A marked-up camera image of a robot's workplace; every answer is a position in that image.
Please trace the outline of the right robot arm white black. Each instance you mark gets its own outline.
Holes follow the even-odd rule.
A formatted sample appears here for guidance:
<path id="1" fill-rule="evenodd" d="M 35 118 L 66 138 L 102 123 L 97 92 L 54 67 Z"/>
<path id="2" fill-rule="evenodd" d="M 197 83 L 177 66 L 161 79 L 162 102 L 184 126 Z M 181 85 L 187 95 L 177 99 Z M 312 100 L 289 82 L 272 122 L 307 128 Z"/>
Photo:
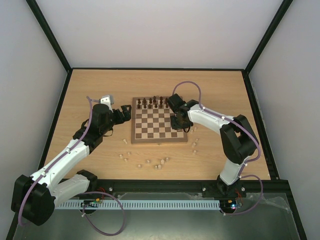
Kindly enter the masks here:
<path id="1" fill-rule="evenodd" d="M 210 110 L 192 99 L 184 101 L 178 94 L 165 100 L 173 112 L 170 117 L 174 130 L 189 131 L 194 124 L 202 125 L 220 135 L 226 162 L 217 177 L 217 189 L 229 196 L 237 188 L 241 173 L 250 157 L 261 153 L 258 139 L 244 115 L 236 117 Z"/>

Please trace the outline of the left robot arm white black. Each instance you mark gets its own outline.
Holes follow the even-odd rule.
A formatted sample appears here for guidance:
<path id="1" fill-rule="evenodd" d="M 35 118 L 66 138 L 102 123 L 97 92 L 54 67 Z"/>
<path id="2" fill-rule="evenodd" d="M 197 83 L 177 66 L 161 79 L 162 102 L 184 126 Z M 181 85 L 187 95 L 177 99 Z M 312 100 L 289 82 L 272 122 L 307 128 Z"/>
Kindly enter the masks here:
<path id="1" fill-rule="evenodd" d="M 22 219 L 26 219 L 40 226 L 64 202 L 96 189 L 98 178 L 87 170 L 78 171 L 68 180 L 63 178 L 102 143 L 115 125 L 128 122 L 131 111 L 131 105 L 112 109 L 103 103 L 91 104 L 89 118 L 58 155 L 31 176 L 21 175 L 16 179 L 11 209 L 18 214 L 20 225 L 23 225 Z"/>

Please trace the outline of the wooden chess board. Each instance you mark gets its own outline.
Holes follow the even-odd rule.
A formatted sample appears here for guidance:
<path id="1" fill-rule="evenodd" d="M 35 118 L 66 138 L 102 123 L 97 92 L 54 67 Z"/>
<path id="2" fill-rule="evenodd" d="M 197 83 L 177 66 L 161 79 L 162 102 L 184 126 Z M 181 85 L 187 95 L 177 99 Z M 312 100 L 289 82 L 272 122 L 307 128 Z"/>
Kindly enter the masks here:
<path id="1" fill-rule="evenodd" d="M 170 117 L 174 115 L 168 104 L 167 96 L 156 96 L 157 108 L 153 103 L 154 96 L 140 96 L 132 99 L 131 112 L 131 143 L 132 144 L 173 144 L 187 143 L 187 133 L 182 129 L 171 127 Z M 149 109 L 149 99 L 152 98 L 152 108 Z"/>

